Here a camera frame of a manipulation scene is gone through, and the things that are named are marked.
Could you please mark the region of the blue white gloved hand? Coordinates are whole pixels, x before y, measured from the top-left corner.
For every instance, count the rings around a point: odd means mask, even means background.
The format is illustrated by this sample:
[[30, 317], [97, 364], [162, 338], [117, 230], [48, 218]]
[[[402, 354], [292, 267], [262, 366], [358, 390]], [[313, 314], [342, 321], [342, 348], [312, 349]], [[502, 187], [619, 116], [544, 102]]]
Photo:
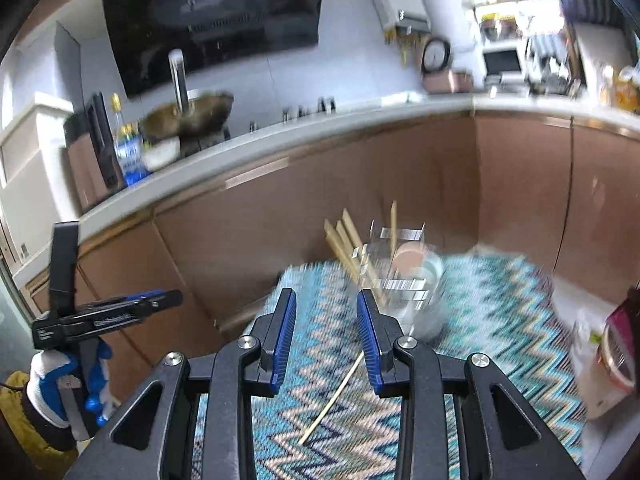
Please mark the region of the blue white gloved hand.
[[88, 356], [41, 350], [32, 357], [25, 411], [37, 414], [34, 426], [43, 437], [60, 432], [79, 442], [88, 441], [114, 412], [108, 370], [112, 348], [101, 339], [85, 341], [80, 348]]

